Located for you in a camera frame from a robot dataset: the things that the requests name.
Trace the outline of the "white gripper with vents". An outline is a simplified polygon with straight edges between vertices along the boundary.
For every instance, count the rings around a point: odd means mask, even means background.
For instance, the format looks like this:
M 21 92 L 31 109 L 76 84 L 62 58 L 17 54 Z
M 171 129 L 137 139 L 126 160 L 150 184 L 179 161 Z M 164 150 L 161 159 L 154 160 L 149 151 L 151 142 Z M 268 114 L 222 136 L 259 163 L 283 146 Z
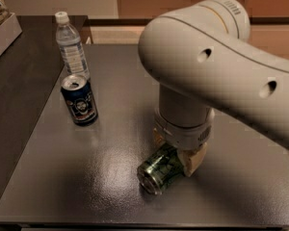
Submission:
M 155 110 L 153 140 L 156 148 L 165 141 L 175 148 L 184 175 L 190 177 L 200 167 L 207 152 L 207 141 L 210 138 L 215 113 L 212 109 L 206 112 L 205 120 L 194 127 L 179 127 L 168 122 Z

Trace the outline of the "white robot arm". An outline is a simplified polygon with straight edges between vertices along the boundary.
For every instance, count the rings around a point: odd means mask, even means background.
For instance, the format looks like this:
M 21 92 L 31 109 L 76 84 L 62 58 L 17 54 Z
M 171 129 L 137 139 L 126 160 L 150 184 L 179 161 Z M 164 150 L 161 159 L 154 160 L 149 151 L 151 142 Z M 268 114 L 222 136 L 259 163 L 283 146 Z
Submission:
M 160 84 L 154 136 L 176 147 L 186 175 L 200 166 L 220 110 L 289 150 L 289 60 L 248 43 L 236 0 L 205 0 L 157 16 L 138 52 Z

